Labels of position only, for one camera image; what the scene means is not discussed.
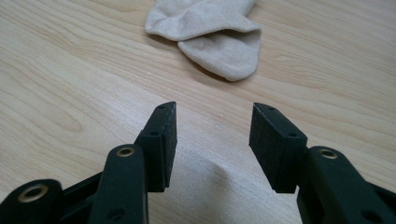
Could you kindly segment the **beige sock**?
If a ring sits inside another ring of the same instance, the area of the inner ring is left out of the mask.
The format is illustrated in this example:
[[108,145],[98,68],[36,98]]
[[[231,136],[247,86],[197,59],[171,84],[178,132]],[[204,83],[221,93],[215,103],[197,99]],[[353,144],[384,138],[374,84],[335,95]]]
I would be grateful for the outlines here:
[[156,0],[145,31],[173,41],[189,40],[222,30],[259,31],[247,18],[257,0]]
[[205,70],[229,81],[251,76],[257,69],[261,30],[223,30],[178,42],[180,50]]

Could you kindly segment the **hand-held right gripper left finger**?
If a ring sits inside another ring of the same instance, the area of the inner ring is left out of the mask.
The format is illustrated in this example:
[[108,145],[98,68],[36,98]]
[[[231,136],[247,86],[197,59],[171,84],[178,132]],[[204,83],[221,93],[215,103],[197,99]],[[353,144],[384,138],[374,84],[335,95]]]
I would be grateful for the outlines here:
[[134,142],[144,151],[148,192],[164,192],[176,155],[177,103],[158,105]]

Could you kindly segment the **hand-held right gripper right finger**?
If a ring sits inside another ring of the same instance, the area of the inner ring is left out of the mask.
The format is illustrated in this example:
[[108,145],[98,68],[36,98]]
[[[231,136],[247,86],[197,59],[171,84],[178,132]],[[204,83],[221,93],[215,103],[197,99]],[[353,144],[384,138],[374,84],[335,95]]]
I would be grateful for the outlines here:
[[248,145],[276,193],[294,193],[306,135],[276,108],[254,103]]

